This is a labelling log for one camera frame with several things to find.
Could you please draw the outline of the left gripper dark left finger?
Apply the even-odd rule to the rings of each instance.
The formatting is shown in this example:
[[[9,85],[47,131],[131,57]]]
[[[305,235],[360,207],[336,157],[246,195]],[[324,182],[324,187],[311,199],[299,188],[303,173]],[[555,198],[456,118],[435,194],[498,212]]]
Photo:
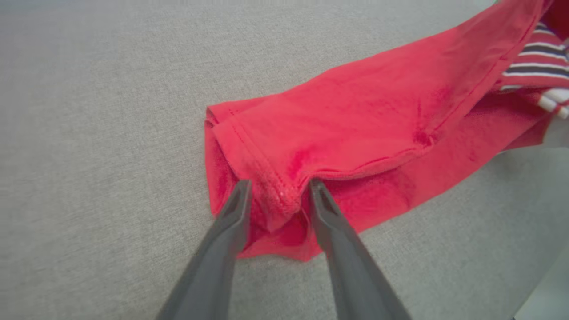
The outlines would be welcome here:
[[[226,320],[236,257],[248,241],[252,183],[240,180],[181,277],[158,320]]]

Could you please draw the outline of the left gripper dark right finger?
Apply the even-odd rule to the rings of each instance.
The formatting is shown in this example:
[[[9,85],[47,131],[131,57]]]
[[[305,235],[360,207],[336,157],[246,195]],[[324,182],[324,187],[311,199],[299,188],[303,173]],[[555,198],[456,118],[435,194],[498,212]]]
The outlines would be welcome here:
[[[326,255],[340,320],[409,320],[410,314],[321,180],[311,180],[312,225]]]

